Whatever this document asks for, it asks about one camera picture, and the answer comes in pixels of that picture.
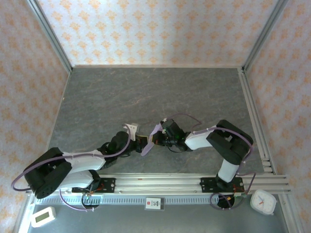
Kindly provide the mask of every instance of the gray marble floor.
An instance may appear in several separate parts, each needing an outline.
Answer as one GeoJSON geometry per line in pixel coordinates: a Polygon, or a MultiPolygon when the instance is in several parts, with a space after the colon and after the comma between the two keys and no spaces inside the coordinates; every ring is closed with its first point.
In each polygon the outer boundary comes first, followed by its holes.
{"type": "MultiPolygon", "coordinates": [[[[236,69],[75,68],[50,147],[93,150],[124,130],[124,123],[138,123],[139,134],[149,135],[160,120],[179,112],[201,120],[197,130],[226,119],[255,139],[236,69]]],[[[184,131],[195,124],[186,116],[174,120],[184,131]]],[[[254,146],[245,172],[263,172],[256,142],[254,146]]],[[[213,148],[172,153],[154,146],[145,157],[133,152],[105,171],[216,174],[222,160],[213,148]]]]}

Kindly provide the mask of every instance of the white connector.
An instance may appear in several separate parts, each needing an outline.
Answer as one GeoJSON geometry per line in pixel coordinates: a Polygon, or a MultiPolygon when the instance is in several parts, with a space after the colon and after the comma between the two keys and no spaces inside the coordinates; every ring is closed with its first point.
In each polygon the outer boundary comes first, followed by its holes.
{"type": "Polygon", "coordinates": [[[135,135],[139,131],[139,125],[135,124],[135,123],[132,123],[131,125],[129,125],[129,124],[125,124],[125,125],[127,125],[130,128],[131,140],[135,141],[136,140],[135,135]]]}

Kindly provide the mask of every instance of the orange floral pattern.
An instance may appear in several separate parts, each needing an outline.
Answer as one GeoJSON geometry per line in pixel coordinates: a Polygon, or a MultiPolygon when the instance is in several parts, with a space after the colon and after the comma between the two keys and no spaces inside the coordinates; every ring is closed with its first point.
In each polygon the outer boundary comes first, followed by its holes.
{"type": "Polygon", "coordinates": [[[311,229],[311,5],[290,1],[248,73],[279,173],[311,229]]]}
{"type": "Polygon", "coordinates": [[[238,67],[277,0],[39,2],[73,66],[238,67]]]}
{"type": "Polygon", "coordinates": [[[44,152],[67,72],[26,1],[1,3],[0,37],[0,231],[8,233],[24,198],[10,182],[44,152]]]}

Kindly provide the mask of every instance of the black bracket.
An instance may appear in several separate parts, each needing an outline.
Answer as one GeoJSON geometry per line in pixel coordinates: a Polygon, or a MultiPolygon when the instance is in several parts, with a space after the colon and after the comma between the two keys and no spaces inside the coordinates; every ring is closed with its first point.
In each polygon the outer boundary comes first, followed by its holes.
{"type": "MultiPolygon", "coordinates": [[[[94,193],[114,193],[116,187],[116,178],[100,178],[98,187],[103,187],[100,190],[95,190],[94,193]]],[[[72,193],[87,193],[85,188],[72,188],[72,193]]]]}
{"type": "Polygon", "coordinates": [[[225,189],[221,189],[217,186],[215,177],[202,177],[200,186],[202,188],[202,193],[243,193],[245,191],[241,177],[233,178],[225,189]]]}

